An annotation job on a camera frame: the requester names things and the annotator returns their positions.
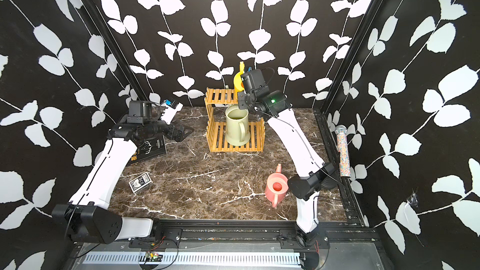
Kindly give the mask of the yellow watering can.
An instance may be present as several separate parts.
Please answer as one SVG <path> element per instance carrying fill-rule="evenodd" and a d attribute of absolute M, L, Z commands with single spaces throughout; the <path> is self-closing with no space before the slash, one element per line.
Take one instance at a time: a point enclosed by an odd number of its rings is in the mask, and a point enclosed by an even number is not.
<path fill-rule="evenodd" d="M 243 80 L 242 80 L 242 77 L 241 77 L 244 73 L 245 73 L 245 63 L 243 61 L 241 61 L 239 63 L 239 72 L 236 73 L 236 75 L 234 76 L 234 80 L 233 80 L 234 92 L 235 93 L 238 93 L 238 92 L 241 92 L 241 91 L 245 90 L 245 87 L 243 86 Z"/>

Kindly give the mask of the green watering can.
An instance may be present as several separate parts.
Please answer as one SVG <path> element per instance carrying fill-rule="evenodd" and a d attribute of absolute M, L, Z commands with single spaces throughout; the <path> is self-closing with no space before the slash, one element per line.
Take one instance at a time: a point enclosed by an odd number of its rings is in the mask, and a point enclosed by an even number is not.
<path fill-rule="evenodd" d="M 251 137 L 249 130 L 249 111 L 241 109 L 239 104 L 230 104 L 225 112 L 226 141 L 232 146 L 244 146 Z"/>

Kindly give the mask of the wooden slatted shelf rack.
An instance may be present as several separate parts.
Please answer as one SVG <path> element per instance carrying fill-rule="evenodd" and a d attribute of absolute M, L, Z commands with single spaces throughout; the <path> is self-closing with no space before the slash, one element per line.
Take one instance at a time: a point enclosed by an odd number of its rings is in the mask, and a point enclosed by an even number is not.
<path fill-rule="evenodd" d="M 208 115 L 207 143 L 211 152 L 262 152 L 265 121 L 250 121 L 249 112 L 240 109 L 233 89 L 208 88 L 205 96 Z M 215 106 L 226 105 L 225 121 L 215 118 Z"/>

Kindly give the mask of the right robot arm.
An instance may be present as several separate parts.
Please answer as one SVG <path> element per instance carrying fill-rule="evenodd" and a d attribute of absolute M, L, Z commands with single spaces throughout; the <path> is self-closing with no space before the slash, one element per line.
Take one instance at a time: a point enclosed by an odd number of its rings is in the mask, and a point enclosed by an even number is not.
<path fill-rule="evenodd" d="M 260 114 L 282 141 L 294 163 L 296 174 L 287 180 L 289 190 L 297 199 L 297 242 L 309 246 L 319 235 L 318 198 L 326 183 L 335 187 L 335 167 L 326 163 L 311 146 L 295 116 L 292 104 L 280 90 L 270 91 L 259 69 L 240 73 L 237 93 L 239 107 Z"/>

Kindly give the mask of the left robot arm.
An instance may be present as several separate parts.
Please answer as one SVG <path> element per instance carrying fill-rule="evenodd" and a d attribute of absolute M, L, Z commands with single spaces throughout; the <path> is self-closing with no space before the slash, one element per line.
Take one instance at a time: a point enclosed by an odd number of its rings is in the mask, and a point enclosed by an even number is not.
<path fill-rule="evenodd" d="M 154 221 L 122 217 L 109 211 L 111 196 L 131 157 L 147 141 L 160 137 L 181 142 L 193 129 L 172 122 L 183 105 L 170 100 L 131 101 L 129 111 L 107 132 L 101 156 L 85 182 L 66 204 L 58 204 L 52 217 L 64 238 L 83 243 L 110 244 L 117 240 L 150 236 Z"/>

